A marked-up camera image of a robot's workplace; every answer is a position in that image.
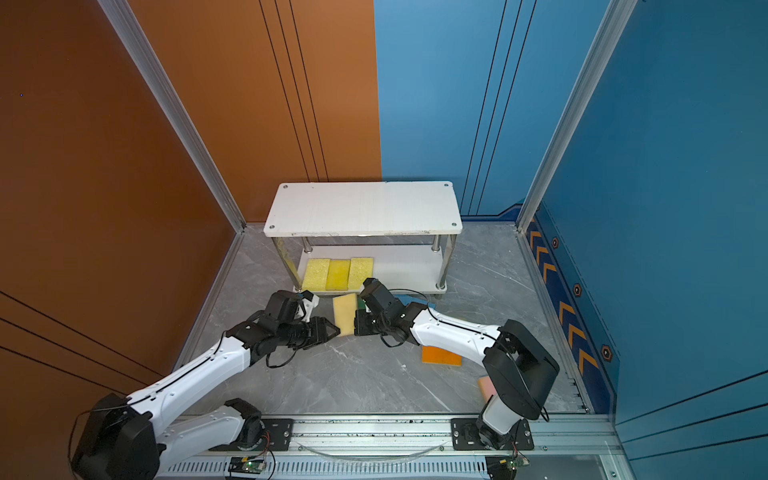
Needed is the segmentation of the yellow porous sponge large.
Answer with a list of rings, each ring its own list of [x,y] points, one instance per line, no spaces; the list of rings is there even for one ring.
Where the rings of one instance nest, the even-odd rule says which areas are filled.
[[[311,292],[326,290],[331,260],[327,258],[312,258],[306,264],[302,289]]]

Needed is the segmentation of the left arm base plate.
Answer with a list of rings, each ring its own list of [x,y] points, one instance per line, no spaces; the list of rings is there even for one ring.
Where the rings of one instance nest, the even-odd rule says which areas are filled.
[[[242,451],[285,452],[290,447],[293,427],[290,418],[247,420],[235,444]]]

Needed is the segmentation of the bright yellow foam sponge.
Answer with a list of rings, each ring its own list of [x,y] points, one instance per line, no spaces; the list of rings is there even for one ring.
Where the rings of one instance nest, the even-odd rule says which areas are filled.
[[[329,261],[325,286],[327,291],[346,291],[349,289],[350,265],[349,259],[331,259]]]

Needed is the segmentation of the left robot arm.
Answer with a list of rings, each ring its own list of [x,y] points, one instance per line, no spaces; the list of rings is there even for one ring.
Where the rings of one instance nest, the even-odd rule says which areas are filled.
[[[153,479],[174,464],[212,447],[261,438],[261,413],[242,399],[186,421],[190,406],[229,378],[267,359],[280,347],[292,352],[340,335],[329,319],[313,315],[317,295],[279,290],[265,309],[224,331],[213,347],[168,376],[125,397],[109,394],[86,412],[69,466],[82,479]]]

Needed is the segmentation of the pale yellow sponge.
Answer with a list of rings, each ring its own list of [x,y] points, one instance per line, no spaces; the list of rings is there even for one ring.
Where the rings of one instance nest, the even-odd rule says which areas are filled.
[[[334,324],[339,329],[339,337],[354,334],[357,309],[358,298],[354,293],[333,298]]]

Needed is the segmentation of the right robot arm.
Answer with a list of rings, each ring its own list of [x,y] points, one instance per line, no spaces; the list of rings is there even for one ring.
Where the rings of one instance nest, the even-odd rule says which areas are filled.
[[[549,419],[545,408],[560,366],[519,321],[483,325],[441,314],[426,303],[407,304],[375,278],[363,282],[365,307],[357,310],[356,336],[376,335],[395,348],[404,343],[435,347],[482,366],[495,389],[470,440],[493,450],[533,448],[529,423]]]

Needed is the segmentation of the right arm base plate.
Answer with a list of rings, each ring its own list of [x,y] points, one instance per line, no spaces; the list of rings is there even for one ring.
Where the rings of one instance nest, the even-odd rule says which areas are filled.
[[[525,418],[518,420],[506,434],[499,434],[480,418],[453,418],[450,427],[452,447],[456,451],[534,449],[530,425]]]

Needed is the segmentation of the white two-tier shelf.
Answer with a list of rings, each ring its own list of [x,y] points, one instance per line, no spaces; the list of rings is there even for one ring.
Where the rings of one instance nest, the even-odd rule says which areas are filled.
[[[295,287],[310,260],[371,258],[394,289],[443,294],[463,230],[452,182],[283,183],[263,232]]]

